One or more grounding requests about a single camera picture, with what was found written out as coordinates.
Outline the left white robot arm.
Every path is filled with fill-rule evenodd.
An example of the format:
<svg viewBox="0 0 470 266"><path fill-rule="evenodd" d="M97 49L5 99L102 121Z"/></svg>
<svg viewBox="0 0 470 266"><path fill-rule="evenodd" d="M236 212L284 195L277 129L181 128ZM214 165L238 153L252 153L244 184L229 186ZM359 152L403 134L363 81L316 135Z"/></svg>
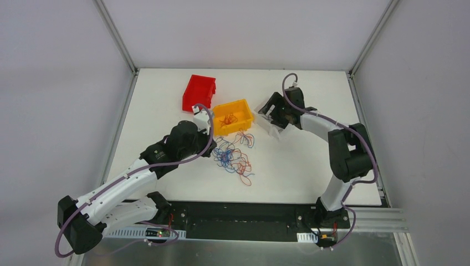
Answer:
<svg viewBox="0 0 470 266"><path fill-rule="evenodd" d="M159 192L150 192L131 203L131 194L155 182L179 165L199 157L209 157L216 147L213 119L183 120L162 140L148 146L127 169L95 190L58 202L59 234L55 255L66 258L84 254L103 237L122 227L152 220L163 224L169 218L170 204Z"/></svg>

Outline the red orange cable clump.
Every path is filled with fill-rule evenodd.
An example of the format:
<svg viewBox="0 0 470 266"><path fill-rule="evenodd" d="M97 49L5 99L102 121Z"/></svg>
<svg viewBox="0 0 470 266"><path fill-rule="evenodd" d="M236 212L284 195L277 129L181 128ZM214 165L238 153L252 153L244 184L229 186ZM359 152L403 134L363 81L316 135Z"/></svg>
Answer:
<svg viewBox="0 0 470 266"><path fill-rule="evenodd" d="M230 113L224 116L222 120L220 120L221 127L225 127L228 125L232 125L238 121L238 118L234 115L234 113Z"/></svg>

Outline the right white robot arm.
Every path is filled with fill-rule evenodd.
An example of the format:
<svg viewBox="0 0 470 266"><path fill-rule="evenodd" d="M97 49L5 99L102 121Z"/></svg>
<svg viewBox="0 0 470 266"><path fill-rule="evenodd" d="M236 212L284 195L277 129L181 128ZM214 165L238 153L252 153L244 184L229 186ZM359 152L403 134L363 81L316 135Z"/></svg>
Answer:
<svg viewBox="0 0 470 266"><path fill-rule="evenodd" d="M274 92L256 109L268 132L281 132L293 125L328 143L329 163L333 176L325 192L317 199L313 212L316 223L328 227L341 217L344 202L356 181L373 169L370 140L361 123L343 125L322 117L314 107L305 106L300 88L289 87L284 93Z"/></svg>

